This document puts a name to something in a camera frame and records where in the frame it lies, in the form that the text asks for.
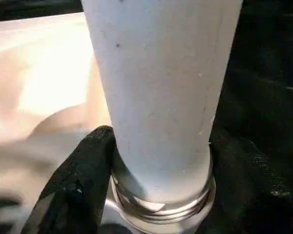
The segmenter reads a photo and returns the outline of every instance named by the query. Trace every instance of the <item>white pipe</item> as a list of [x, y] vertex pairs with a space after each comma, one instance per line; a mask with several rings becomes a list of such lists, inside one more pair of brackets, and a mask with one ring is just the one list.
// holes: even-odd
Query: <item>white pipe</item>
[[117, 146], [143, 201], [196, 197], [242, 0], [83, 0]]

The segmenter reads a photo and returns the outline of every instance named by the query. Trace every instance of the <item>black fabric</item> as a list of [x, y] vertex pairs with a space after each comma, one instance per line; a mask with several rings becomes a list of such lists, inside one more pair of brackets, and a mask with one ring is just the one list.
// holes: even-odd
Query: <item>black fabric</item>
[[22, 233], [97, 233], [115, 146], [111, 127], [88, 134], [54, 172]]
[[98, 234], [132, 234], [132, 232], [118, 224], [105, 224], [99, 228]]
[[293, 234], [293, 0], [245, 0], [210, 137], [198, 234]]
[[0, 224], [0, 234], [8, 234], [12, 229], [13, 224]]

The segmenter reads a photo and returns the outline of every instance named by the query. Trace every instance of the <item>white surface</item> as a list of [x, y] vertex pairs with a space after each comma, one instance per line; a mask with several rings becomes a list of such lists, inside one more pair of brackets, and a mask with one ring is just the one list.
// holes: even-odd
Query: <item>white surface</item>
[[118, 181], [176, 203], [209, 176], [208, 140], [242, 0], [83, 0], [119, 152]]

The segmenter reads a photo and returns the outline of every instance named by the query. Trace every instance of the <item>beige surface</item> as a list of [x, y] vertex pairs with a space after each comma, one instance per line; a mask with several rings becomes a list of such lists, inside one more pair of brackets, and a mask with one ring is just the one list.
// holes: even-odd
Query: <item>beige surface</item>
[[83, 14], [0, 22], [0, 210], [19, 233], [54, 170], [110, 124]]
[[101, 124], [110, 121], [84, 15], [0, 22], [0, 143]]

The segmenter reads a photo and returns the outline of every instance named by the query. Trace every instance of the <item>metal base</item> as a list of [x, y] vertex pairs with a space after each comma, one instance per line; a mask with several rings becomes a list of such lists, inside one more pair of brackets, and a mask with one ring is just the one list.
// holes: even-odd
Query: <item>metal base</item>
[[133, 234], [193, 234], [212, 208], [216, 193], [213, 181], [207, 200], [202, 209], [191, 217], [169, 224], [154, 224], [139, 219], [126, 211], [115, 195], [115, 186], [110, 180], [101, 224], [119, 224], [128, 228]]

